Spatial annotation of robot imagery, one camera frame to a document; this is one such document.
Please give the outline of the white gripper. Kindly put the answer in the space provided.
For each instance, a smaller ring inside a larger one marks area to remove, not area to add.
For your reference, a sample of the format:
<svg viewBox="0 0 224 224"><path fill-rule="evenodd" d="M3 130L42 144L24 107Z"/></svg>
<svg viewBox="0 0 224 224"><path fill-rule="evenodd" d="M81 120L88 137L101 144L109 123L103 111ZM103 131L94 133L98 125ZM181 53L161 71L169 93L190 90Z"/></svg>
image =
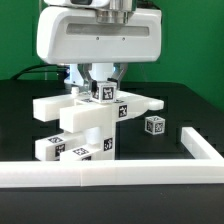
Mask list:
<svg viewBox="0 0 224 224"><path fill-rule="evenodd" d="M49 64L79 64L84 86L90 91L97 90L91 63L114 62L108 81L120 87L128 69L125 62L158 59L161 17L159 10L138 9L126 24L106 24L97 21L94 10L50 6L39 17L37 54Z"/></svg>

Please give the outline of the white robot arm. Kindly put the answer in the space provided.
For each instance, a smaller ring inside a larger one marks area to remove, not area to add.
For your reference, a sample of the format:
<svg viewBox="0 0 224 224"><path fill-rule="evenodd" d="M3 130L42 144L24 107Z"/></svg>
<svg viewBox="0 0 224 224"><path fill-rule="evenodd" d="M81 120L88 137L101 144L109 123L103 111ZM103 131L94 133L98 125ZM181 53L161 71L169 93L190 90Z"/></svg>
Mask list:
<svg viewBox="0 0 224 224"><path fill-rule="evenodd" d="M119 81L134 62L161 53L162 12L137 0L44 0L36 50L48 64L75 64L75 83Z"/></svg>

